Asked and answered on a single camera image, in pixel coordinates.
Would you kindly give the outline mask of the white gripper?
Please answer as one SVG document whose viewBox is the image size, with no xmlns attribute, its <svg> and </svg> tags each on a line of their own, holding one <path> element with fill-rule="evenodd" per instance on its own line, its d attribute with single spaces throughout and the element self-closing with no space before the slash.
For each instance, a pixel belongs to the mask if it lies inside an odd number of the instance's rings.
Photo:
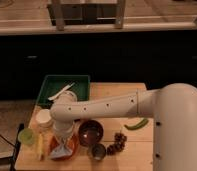
<svg viewBox="0 0 197 171">
<path fill-rule="evenodd" d="M 55 121 L 53 124 L 53 133 L 59 143 L 63 143 L 70 139 L 74 132 L 74 122 Z"/>
</svg>

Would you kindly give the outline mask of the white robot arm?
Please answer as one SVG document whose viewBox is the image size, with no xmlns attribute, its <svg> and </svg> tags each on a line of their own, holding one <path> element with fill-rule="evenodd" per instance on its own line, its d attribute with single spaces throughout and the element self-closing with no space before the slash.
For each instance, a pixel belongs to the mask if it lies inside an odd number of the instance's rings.
<svg viewBox="0 0 197 171">
<path fill-rule="evenodd" d="M 152 118 L 153 171 L 197 171 L 197 88 L 192 85 L 174 83 L 91 101 L 58 100 L 51 116 L 57 127 L 76 119 Z"/>
</svg>

